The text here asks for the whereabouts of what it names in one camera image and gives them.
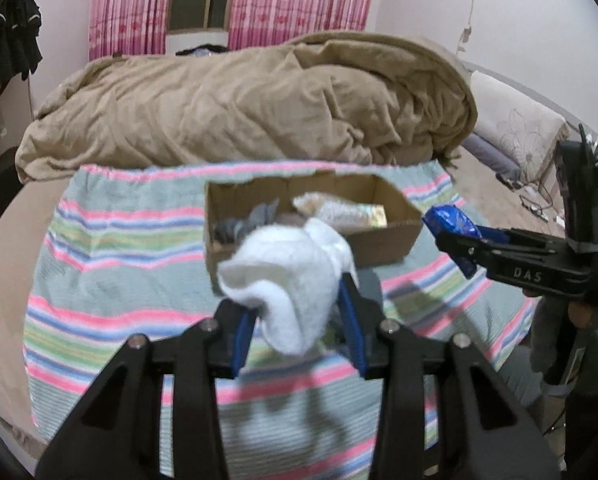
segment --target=beige comforter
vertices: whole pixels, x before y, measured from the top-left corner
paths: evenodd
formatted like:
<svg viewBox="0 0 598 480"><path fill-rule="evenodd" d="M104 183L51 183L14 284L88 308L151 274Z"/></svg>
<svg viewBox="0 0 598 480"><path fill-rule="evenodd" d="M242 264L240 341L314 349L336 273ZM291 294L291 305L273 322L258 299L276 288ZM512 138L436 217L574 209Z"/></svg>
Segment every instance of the beige comforter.
<svg viewBox="0 0 598 480"><path fill-rule="evenodd" d="M468 74L426 40L326 32L205 58L104 58L61 84L16 155L23 182L282 158L406 166L476 122Z"/></svg>

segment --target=blue wrapper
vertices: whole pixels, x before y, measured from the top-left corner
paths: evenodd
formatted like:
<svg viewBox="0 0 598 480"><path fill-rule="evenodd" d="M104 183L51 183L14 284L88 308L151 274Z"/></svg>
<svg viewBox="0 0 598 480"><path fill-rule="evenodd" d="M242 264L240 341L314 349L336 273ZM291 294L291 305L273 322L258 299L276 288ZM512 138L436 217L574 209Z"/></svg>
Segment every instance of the blue wrapper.
<svg viewBox="0 0 598 480"><path fill-rule="evenodd" d="M423 216L423 222L436 238L442 232L456 233L473 238L482 238L479 227L454 205L435 205ZM477 272L477 265L467 258L452 258L466 278Z"/></svg>

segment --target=open cardboard box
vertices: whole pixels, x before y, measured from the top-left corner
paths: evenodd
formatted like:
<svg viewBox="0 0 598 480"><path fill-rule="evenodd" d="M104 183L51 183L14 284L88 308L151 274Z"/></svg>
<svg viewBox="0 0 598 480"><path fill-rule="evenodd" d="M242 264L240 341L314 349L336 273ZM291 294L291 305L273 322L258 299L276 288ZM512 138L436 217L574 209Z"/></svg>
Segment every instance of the open cardboard box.
<svg viewBox="0 0 598 480"><path fill-rule="evenodd" d="M406 256L421 231L421 213L399 189L372 174L339 175L317 171L310 175L264 176L247 182L209 182L205 186L205 265L216 287L217 264L227 260L234 245L214 243L219 220L247 218L262 202L279 199L278 212L294 212L292 199L309 191L330 193L352 202L383 205L387 227L345 235L358 268L388 264Z"/></svg>

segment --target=striped bed sheet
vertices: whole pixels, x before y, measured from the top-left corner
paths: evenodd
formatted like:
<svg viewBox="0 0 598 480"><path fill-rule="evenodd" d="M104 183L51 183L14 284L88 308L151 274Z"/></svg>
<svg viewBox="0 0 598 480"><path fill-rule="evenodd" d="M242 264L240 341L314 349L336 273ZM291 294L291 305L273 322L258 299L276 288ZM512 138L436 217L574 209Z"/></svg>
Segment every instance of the striped bed sheet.
<svg viewBox="0 0 598 480"><path fill-rule="evenodd" d="M256 162L119 171L85 166L71 180L36 264L24 327L32 412L51 439L79 397L132 333L163 338L211 316L218 304L205 270L204 184L316 170L374 173L422 212L454 203L477 222L437 162L410 168L327 162ZM377 267L384 310L420 335L466 332L496 368L528 332L534 303L520 290L464 279L423 229L400 263ZM301 358L275 354L255 329L235 381L219 380L221 429L231 478L366 478L381 402L325 342ZM161 417L161 468L172 474L172 381ZM436 411L426 404L426 443Z"/></svg>

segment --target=screw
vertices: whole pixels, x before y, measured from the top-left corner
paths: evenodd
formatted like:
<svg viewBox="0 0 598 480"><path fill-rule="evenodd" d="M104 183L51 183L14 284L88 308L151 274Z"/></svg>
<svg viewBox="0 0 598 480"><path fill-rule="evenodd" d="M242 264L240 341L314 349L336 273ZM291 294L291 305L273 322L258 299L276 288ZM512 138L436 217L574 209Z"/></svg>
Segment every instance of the screw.
<svg viewBox="0 0 598 480"><path fill-rule="evenodd" d="M133 350L139 350L143 348L148 342L148 338L143 334L132 334L128 338L128 346Z"/></svg>
<svg viewBox="0 0 598 480"><path fill-rule="evenodd" d="M394 334L399 331L401 325L396 319L384 319L381 321L379 328L386 334Z"/></svg>
<svg viewBox="0 0 598 480"><path fill-rule="evenodd" d="M459 348L467 348L472 344L470 337L463 333L455 334L452 338L452 342Z"/></svg>
<svg viewBox="0 0 598 480"><path fill-rule="evenodd" d="M219 322L213 317L208 317L207 319L204 319L201 323L199 323L199 327L204 332L214 332L219 328Z"/></svg>

